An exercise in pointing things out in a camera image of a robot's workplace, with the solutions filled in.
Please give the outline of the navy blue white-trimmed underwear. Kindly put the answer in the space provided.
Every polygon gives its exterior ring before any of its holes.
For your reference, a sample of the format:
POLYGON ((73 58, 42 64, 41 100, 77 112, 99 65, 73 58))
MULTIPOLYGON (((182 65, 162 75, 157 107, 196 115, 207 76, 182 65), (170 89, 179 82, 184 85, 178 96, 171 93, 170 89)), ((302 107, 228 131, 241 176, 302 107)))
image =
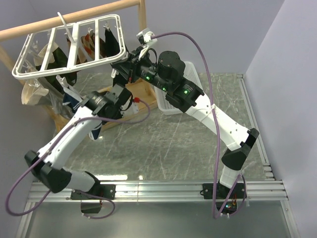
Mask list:
MULTIPOLYGON (((72 86, 63 86, 64 96, 62 104, 64 106, 69 106, 71 110, 75 113, 77 109, 81 106, 83 98, 72 86)), ((88 134, 91 140, 97 140, 101 131, 102 123, 99 123, 93 130, 88 134)))

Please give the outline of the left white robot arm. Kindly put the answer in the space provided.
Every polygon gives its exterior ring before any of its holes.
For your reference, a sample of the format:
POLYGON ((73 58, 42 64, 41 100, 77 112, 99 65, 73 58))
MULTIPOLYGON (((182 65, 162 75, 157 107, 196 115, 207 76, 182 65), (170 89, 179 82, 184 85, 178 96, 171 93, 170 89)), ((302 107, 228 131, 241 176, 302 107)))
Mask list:
POLYGON ((104 93, 88 94, 54 139, 38 152, 27 152, 25 160, 32 174, 53 193, 71 188, 82 191, 88 199, 102 196, 100 181, 93 174, 66 170, 64 165, 82 140, 103 125, 100 118, 120 119, 124 105, 132 102, 132 93, 119 84, 104 93))

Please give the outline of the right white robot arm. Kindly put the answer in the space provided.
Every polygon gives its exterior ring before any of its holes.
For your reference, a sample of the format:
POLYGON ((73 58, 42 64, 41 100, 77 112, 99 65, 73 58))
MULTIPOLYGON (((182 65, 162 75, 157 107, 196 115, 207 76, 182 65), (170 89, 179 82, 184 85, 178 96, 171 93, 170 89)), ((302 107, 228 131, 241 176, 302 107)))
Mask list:
POLYGON ((212 103, 201 87, 184 76, 186 65, 176 52, 164 51, 156 63, 148 55, 140 58, 132 52, 111 66, 130 83, 141 78, 165 92, 165 99, 172 106, 201 122, 223 141, 227 150, 221 158, 223 169, 216 177, 216 190, 222 197, 230 198, 259 131, 240 125, 212 103))

